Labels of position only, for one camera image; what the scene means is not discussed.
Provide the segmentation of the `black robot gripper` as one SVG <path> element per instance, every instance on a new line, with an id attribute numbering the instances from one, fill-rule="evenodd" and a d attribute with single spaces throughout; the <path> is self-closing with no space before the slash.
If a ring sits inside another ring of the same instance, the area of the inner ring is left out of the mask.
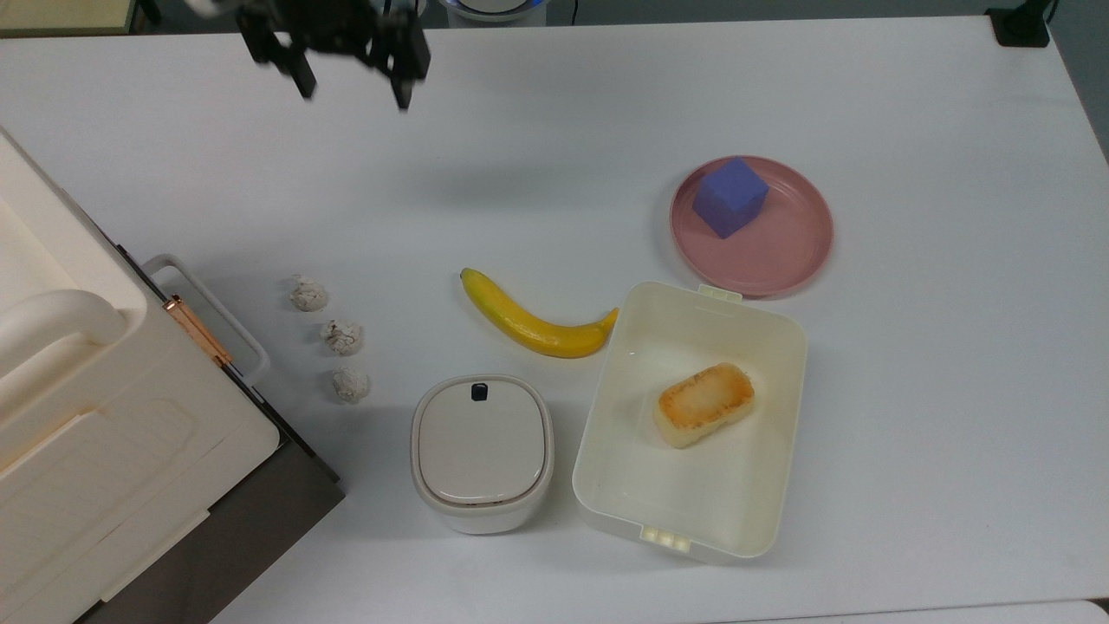
<path id="1" fill-rule="evenodd" d="M 345 55 L 391 78 L 397 108 L 408 111 L 413 84 L 431 67 L 421 24 L 424 1 L 243 1 L 235 10 L 252 59 L 289 76 L 309 101 L 317 81 L 308 52 Z"/>

